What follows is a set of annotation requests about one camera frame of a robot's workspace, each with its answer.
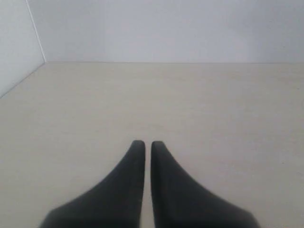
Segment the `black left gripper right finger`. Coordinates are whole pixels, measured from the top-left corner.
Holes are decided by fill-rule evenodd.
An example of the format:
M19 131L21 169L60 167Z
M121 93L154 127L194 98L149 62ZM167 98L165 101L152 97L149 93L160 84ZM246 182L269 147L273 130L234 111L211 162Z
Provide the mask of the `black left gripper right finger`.
M151 145L151 194L157 228L258 228L248 211L195 181L165 143Z

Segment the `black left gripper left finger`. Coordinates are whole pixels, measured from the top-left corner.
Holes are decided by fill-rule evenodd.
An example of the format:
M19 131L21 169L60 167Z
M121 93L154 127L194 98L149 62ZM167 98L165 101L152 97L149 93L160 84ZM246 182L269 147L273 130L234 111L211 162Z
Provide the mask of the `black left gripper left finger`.
M42 228L138 228L145 177L145 143L134 140L97 185L51 210Z

